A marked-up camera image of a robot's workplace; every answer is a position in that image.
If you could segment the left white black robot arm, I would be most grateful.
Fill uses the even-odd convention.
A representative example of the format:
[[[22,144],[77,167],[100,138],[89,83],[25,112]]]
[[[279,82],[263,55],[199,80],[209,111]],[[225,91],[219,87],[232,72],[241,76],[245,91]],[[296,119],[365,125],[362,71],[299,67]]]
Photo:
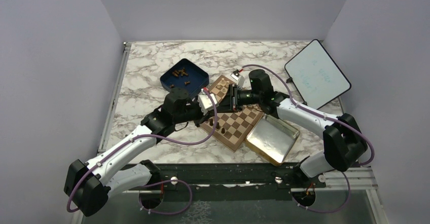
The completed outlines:
[[[159,174],[150,163],[122,171],[140,153],[162,140],[188,145],[169,138],[180,123],[204,122],[218,118],[216,96],[203,88],[195,100],[182,88],[172,89],[158,108],[146,115],[123,140],[101,155],[83,162],[73,161],[67,171],[64,192],[68,196],[66,210],[81,211],[85,216],[98,212],[109,198],[138,185],[153,189],[159,184]]]

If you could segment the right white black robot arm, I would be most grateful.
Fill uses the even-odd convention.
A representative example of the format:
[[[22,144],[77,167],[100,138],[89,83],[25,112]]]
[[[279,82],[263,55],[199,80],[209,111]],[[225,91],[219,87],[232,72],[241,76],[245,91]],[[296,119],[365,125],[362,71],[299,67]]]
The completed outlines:
[[[293,182],[305,187],[313,177],[332,170],[348,170],[365,151],[368,144],[352,115],[325,114],[299,104],[289,95],[273,89],[268,74],[262,69],[249,75],[251,89],[243,90],[230,84],[218,109],[233,113],[245,105],[256,104],[265,114],[295,123],[323,140],[324,150],[302,160],[293,168]]]

